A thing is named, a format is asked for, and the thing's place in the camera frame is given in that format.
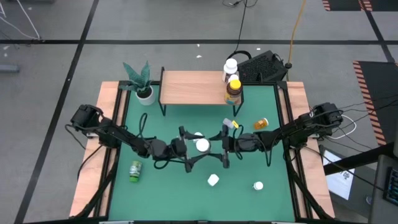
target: green can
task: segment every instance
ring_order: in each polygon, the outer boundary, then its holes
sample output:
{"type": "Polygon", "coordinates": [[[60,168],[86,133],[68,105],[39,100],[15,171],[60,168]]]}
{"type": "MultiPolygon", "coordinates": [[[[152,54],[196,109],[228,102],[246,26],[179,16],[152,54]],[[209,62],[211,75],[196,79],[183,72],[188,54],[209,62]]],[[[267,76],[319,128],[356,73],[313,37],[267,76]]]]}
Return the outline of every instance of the green can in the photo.
{"type": "Polygon", "coordinates": [[[130,167],[130,182],[138,182],[141,174],[142,162],[133,161],[130,167]]]}

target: green leaves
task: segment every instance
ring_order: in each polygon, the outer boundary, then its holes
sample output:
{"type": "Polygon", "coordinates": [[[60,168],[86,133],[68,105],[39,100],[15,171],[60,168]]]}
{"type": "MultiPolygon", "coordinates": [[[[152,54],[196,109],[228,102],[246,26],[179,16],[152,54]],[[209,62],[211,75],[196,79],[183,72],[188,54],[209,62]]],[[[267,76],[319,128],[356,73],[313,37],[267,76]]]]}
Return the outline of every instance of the green leaves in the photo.
{"type": "Polygon", "coordinates": [[[127,63],[123,62],[124,69],[126,70],[127,74],[129,75],[130,80],[134,81],[139,85],[144,84],[144,79],[138,75],[138,73],[130,67],[127,63]]]}
{"type": "Polygon", "coordinates": [[[144,67],[141,70],[141,75],[130,67],[127,63],[123,62],[123,67],[127,74],[129,75],[130,83],[127,86],[120,86],[119,88],[122,90],[131,90],[131,91],[144,91],[146,88],[149,88],[151,81],[150,78],[150,68],[148,61],[145,63],[144,67]]]}
{"type": "Polygon", "coordinates": [[[145,80],[145,82],[149,81],[150,73],[148,61],[145,63],[144,68],[142,68],[141,70],[141,77],[145,80]]]}

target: white flower pot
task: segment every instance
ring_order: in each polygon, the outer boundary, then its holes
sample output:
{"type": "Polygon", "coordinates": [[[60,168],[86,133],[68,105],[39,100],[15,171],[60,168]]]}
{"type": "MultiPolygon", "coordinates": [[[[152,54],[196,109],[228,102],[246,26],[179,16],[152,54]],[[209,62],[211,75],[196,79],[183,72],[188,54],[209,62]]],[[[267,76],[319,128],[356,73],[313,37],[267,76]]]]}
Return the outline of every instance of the white flower pot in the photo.
{"type": "Polygon", "coordinates": [[[144,106],[149,106],[149,105],[153,104],[156,100],[156,96],[155,96],[154,89],[152,88],[152,86],[150,86],[150,89],[152,90],[152,93],[150,93],[150,95],[147,98],[141,98],[136,93],[136,97],[138,98],[139,102],[144,106]]]}

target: concrete floor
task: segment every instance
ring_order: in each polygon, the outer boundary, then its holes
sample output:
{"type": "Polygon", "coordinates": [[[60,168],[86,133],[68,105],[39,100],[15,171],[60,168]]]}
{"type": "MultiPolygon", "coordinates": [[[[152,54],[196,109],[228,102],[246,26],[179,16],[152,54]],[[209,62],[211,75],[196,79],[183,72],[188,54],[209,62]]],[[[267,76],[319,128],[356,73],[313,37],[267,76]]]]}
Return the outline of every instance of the concrete floor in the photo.
{"type": "MultiPolygon", "coordinates": [[[[19,6],[1,1],[7,20],[29,35],[34,31],[19,6]]],[[[92,0],[56,1],[53,4],[23,3],[37,30],[45,40],[78,40],[85,26],[92,0]]],[[[288,40],[291,36],[300,1],[262,1],[246,10],[242,39],[288,40]]],[[[237,39],[243,6],[228,8],[221,0],[100,0],[88,40],[170,40],[170,39],[237,39]]],[[[373,12],[386,40],[398,40],[398,12],[373,12]]],[[[0,31],[12,39],[26,39],[0,21],[0,31]]],[[[298,40],[377,40],[365,12],[327,12],[321,0],[307,0],[296,33],[298,40]]],[[[122,62],[141,67],[148,60],[154,80],[160,68],[169,70],[221,70],[234,44],[158,44],[99,45],[86,44],[76,66],[65,104],[49,147],[49,153],[28,207],[25,222],[68,217],[76,187],[76,173],[83,150],[64,130],[64,124],[78,105],[95,105],[102,81],[124,80],[122,62]]],[[[18,64],[19,74],[0,76],[0,217],[2,223],[14,223],[32,175],[43,140],[77,45],[0,45],[0,63],[18,64]]],[[[240,50],[257,55],[272,50],[287,60],[288,45],[242,44],[240,50]]],[[[398,58],[398,46],[390,45],[398,58]]],[[[311,105],[323,102],[338,106],[363,102],[356,80],[353,60],[386,62],[379,45],[295,45],[293,81],[303,81],[311,105]]],[[[356,107],[365,110],[363,105],[356,107]]],[[[348,112],[358,118],[361,112],[348,112]]],[[[351,137],[376,147],[368,119],[357,122],[351,137]]],[[[349,139],[338,142],[365,151],[349,139]]],[[[344,156],[357,152],[323,142],[327,148],[344,156]]],[[[365,222],[366,219],[334,205],[342,220],[365,222]]]]}

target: white label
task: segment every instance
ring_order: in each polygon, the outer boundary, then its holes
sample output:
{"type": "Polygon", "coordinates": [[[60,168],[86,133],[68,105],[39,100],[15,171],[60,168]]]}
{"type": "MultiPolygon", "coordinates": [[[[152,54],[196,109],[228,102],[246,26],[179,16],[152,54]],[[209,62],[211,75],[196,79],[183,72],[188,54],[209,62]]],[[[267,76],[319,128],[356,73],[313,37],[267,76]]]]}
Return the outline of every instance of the white label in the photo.
{"type": "MultiPolygon", "coordinates": [[[[325,151],[324,157],[329,160],[336,162],[339,161],[340,158],[329,151],[325,151]]],[[[327,165],[330,162],[323,158],[323,165],[327,165]]],[[[347,171],[342,171],[336,174],[331,174],[326,176],[326,181],[328,182],[328,188],[331,192],[339,195],[345,200],[349,199],[349,193],[351,191],[351,186],[353,184],[354,176],[347,171]]]]}

